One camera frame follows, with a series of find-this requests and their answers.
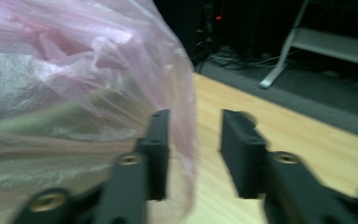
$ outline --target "mounting hole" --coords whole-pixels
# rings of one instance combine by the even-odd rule
[[[141,161],[141,158],[138,156],[126,156],[120,159],[121,165],[133,165],[136,163],[139,163]]]
[[[325,224],[339,224],[340,223],[335,217],[332,217],[332,216],[323,216],[322,221]]]
[[[66,196],[60,193],[42,195],[30,205],[32,212],[47,212],[56,209],[66,202]]]
[[[116,217],[111,224],[127,224],[127,220],[124,217]]]
[[[298,158],[288,155],[288,154],[282,154],[275,157],[275,160],[282,163],[287,164],[296,164],[298,163]]]

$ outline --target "brass nut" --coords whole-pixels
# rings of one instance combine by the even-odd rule
[[[56,209],[66,202],[66,196],[60,193],[50,193],[37,198],[30,205],[32,212],[46,212]]]
[[[298,158],[291,156],[289,154],[281,154],[281,155],[277,155],[275,157],[275,160],[278,162],[282,162],[282,163],[287,163],[287,164],[296,164],[299,163]]]
[[[141,158],[138,156],[126,156],[120,159],[119,163],[121,165],[133,165],[139,163]]]

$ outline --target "black bracket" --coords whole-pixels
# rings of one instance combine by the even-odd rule
[[[13,224],[143,224],[146,201],[166,198],[169,110],[151,117],[134,152],[117,156],[111,178],[81,195],[67,189],[36,194]]]
[[[358,199],[321,185],[297,155],[266,148],[246,116],[223,111],[221,154],[240,197],[265,194],[268,223],[358,223]]]

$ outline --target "light wood surface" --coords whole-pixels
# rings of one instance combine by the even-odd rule
[[[196,206],[187,223],[267,223],[261,201],[237,198],[218,152],[224,108],[253,114],[270,151],[297,154],[325,185],[358,197],[358,136],[209,78],[195,80],[200,169]]]

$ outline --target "plastic bag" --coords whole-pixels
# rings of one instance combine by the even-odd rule
[[[172,111],[170,198],[149,211],[174,223],[193,197],[195,94],[153,2],[0,0],[0,223],[42,189],[103,182],[161,109]]]

